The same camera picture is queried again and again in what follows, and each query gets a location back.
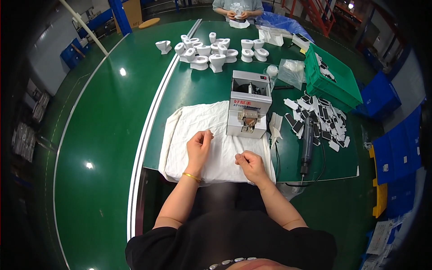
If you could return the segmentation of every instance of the green workbench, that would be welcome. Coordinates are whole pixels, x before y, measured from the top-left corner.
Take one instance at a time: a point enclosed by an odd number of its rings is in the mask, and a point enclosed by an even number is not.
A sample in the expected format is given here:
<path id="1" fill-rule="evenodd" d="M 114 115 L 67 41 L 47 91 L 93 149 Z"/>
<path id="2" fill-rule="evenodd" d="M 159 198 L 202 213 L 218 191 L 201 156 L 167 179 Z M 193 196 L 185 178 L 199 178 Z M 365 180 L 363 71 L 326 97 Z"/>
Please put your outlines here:
<path id="1" fill-rule="evenodd" d="M 128 269 L 124 248 L 130 238 L 131 171 L 147 113 L 172 60 L 155 42 L 176 44 L 195 22 L 129 34 L 82 90 L 54 173 L 55 229 L 69 269 Z"/>
<path id="2" fill-rule="evenodd" d="M 202 22 L 194 38 L 199 38 L 204 44 L 210 44 L 209 33 L 216 32 L 217 38 L 230 38 L 231 49 L 236 49 L 241 53 L 241 39 L 257 39 L 258 30 L 253 26 L 246 29 L 235 29 L 226 22 Z M 221 73 L 213 73 L 209 68 L 203 71 L 192 70 L 188 63 L 179 62 L 172 73 L 172 77 L 166 87 L 163 98 L 160 102 L 159 109 L 156 112 L 151 135 L 148 141 L 143 166 L 151 169 L 158 169 L 160 150 L 162 147 L 163 134 L 165 130 L 166 119 L 177 109 L 183 106 L 197 104 L 211 104 L 219 101 L 229 100 L 231 89 L 231 75 L 233 70 L 242 70 L 256 73 L 263 73 L 269 64 L 279 65 L 280 59 L 304 60 L 304 54 L 300 49 L 293 45 L 284 44 L 282 47 L 274 46 L 268 43 L 264 48 L 270 53 L 267 62 L 254 61 L 245 63 L 238 60 L 235 63 L 224 64 Z M 278 81 L 278 84 L 284 85 L 284 82 Z M 302 91 L 298 89 L 275 90 L 272 93 L 273 103 L 270 107 L 272 112 L 284 116 L 285 113 L 292 110 L 283 103 L 284 98 L 292 100 L 299 99 L 305 91 L 306 84 L 303 84 Z M 280 182 L 297 182 L 300 181 L 299 157 L 302 152 L 303 142 L 290 130 L 286 120 L 283 120 L 281 135 L 283 140 L 278 140 L 278 153 L 280 156 Z M 350 120 L 347 120 L 347 136 L 354 140 Z M 341 148 L 335 152 L 328 146 L 324 140 L 324 149 L 326 154 L 325 170 L 320 180 L 350 178 L 357 176 L 358 160 L 355 143 L 352 141 L 348 148 Z M 273 166 L 276 169 L 276 154 L 272 151 Z M 314 147 L 313 163 L 310 173 L 306 176 L 305 181 L 312 181 L 321 173 L 324 165 L 322 147 Z"/>

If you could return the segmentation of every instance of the woman's left hand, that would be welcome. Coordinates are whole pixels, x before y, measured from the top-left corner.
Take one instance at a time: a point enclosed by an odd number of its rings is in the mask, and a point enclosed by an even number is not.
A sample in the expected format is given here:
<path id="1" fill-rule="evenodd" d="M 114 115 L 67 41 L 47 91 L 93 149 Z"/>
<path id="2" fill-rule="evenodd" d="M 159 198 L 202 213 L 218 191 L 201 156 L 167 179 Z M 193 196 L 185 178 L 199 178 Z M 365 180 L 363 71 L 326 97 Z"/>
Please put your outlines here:
<path id="1" fill-rule="evenodd" d="M 186 144 L 189 163 L 184 172 L 201 177 L 201 170 L 210 152 L 210 142 L 213 139 L 210 130 L 198 131 Z"/>
<path id="2" fill-rule="evenodd" d="M 245 19 L 245 18 L 248 18 L 248 17 L 250 17 L 250 16 L 252 16 L 252 12 L 251 11 L 243 11 L 241 14 L 240 14 L 240 16 L 241 16 L 241 18 L 240 19 Z"/>

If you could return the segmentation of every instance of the cardboard box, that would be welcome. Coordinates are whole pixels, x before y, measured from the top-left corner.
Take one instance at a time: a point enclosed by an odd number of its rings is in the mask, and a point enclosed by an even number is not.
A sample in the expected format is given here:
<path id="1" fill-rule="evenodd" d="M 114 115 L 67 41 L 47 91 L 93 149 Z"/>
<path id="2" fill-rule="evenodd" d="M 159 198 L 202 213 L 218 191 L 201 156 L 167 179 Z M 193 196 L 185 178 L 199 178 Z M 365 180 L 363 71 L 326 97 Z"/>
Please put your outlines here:
<path id="1" fill-rule="evenodd" d="M 140 26 L 143 23 L 143 17 L 141 14 L 141 3 L 140 0 L 128 0 L 123 3 L 123 10 L 126 13 L 127 20 L 131 28 Z M 120 27 L 118 27 L 117 20 L 114 16 L 115 27 L 117 28 L 117 33 L 120 33 Z"/>

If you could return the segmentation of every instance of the pearl necklace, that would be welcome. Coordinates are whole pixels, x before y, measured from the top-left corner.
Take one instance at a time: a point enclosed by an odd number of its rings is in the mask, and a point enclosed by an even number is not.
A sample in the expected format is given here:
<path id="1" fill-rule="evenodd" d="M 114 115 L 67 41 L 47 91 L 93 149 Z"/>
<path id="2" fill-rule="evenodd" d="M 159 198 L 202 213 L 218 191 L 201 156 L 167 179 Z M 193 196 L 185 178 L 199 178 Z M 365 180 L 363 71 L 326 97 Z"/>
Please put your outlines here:
<path id="1" fill-rule="evenodd" d="M 219 265 L 227 265 L 227 264 L 230 264 L 230 263 L 232 263 L 232 262 L 240 262 L 240 261 L 242 261 L 242 260 L 255 260 L 257 257 L 249 257 L 249 258 L 237 258 L 237 259 L 234 259 L 234 260 L 224 260 L 223 262 L 221 262 L 220 264 L 212 264 L 212 265 L 210 265 L 209 266 L 209 268 L 207 268 L 207 269 L 205 269 L 205 270 L 215 270 L 216 269 L 216 267 L 218 267 Z"/>

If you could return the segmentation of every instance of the green plastic crate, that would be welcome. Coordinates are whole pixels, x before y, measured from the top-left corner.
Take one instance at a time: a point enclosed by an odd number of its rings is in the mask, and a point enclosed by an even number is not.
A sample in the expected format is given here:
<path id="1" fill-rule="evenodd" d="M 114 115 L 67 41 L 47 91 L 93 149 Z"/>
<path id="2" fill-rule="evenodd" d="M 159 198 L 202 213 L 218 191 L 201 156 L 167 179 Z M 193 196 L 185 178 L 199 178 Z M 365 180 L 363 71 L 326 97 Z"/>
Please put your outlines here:
<path id="1" fill-rule="evenodd" d="M 329 71 L 333 74 L 336 83 L 323 76 L 315 56 L 317 53 Z M 354 78 L 352 70 L 330 53 L 310 43 L 305 59 L 306 92 L 309 95 L 324 98 L 343 112 L 349 112 L 357 105 L 363 103 L 362 95 Z"/>

